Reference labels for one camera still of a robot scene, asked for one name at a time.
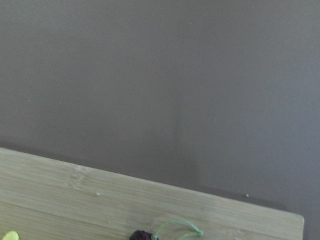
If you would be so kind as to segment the bamboo cutting board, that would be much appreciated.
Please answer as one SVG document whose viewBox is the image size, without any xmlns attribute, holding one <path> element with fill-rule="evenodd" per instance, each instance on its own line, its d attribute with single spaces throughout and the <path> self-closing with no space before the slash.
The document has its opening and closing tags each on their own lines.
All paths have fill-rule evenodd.
<svg viewBox="0 0 320 240">
<path fill-rule="evenodd" d="M 186 219 L 206 240 L 301 240 L 302 216 L 8 149 L 0 233 L 23 240 L 127 240 Z"/>
</svg>

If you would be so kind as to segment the dark red cherry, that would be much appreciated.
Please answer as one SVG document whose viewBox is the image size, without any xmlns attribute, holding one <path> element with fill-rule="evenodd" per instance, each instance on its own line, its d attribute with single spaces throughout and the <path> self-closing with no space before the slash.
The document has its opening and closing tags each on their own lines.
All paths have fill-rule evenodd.
<svg viewBox="0 0 320 240">
<path fill-rule="evenodd" d="M 160 233 L 168 226 L 172 224 L 182 224 L 185 226 L 190 227 L 193 229 L 193 232 L 186 233 L 183 236 L 179 237 L 179 240 L 186 240 L 187 238 L 193 238 L 193 237 L 204 237 L 204 232 L 200 230 L 195 224 L 193 224 L 191 221 L 186 219 L 172 219 L 169 221 L 164 222 L 156 231 L 154 234 L 143 231 L 143 230 L 136 230 L 131 236 L 130 240 L 159 240 Z"/>
</svg>

